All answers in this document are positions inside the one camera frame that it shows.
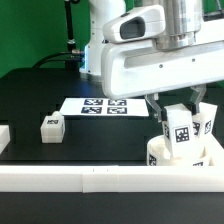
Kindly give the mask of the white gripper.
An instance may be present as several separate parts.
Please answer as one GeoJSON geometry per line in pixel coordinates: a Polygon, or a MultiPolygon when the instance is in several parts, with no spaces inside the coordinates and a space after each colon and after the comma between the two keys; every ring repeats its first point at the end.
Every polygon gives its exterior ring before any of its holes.
{"type": "Polygon", "coordinates": [[[200,112],[207,83],[224,80],[224,19],[207,21],[196,34],[196,43],[178,50],[158,51],[150,39],[109,43],[101,56],[104,94],[111,99],[145,96],[162,121],[157,93],[192,87],[186,107],[200,112]]]}

